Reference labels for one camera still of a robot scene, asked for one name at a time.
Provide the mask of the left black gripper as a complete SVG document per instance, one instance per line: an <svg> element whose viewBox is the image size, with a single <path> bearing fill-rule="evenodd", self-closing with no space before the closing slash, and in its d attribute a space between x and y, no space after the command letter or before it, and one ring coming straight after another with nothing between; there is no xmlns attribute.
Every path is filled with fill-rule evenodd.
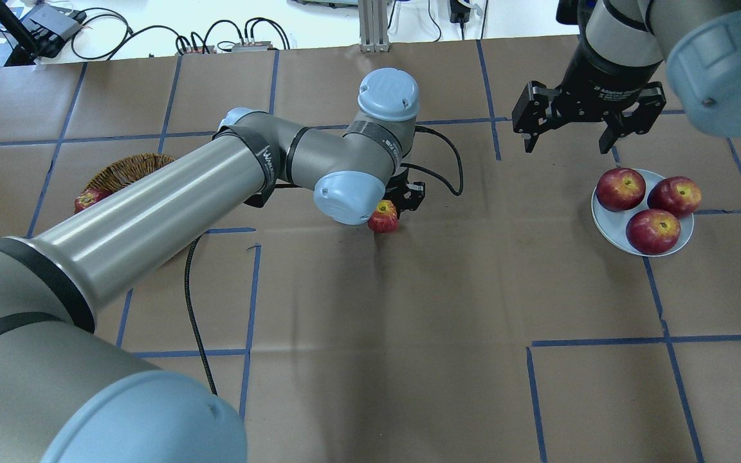
<svg viewBox="0 0 741 463"><path fill-rule="evenodd" d="M397 213L414 212L426 196L424 181L410 181L410 169L399 169L388 180L383 199L393 203Z"/></svg>

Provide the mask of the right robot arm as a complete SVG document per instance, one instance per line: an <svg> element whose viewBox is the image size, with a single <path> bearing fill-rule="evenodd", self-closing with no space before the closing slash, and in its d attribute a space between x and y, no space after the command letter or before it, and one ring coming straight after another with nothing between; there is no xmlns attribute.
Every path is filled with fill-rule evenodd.
<svg viewBox="0 0 741 463"><path fill-rule="evenodd" d="M518 97L526 152L569 123L605 123L602 153L647 134L666 106L659 66L697 130L741 138L741 1L561 1L556 20L579 41L558 86L530 81Z"/></svg>

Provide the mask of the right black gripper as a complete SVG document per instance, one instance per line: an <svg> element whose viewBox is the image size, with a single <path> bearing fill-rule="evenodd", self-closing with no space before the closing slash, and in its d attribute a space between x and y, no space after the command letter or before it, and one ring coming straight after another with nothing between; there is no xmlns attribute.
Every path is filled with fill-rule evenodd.
<svg viewBox="0 0 741 463"><path fill-rule="evenodd" d="M609 154L629 134L646 134L666 106L661 82L651 81L657 64L624 66L578 45L562 81L547 87L529 81L512 111L513 130L532 153L539 137L569 123L606 124L599 152Z"/></svg>

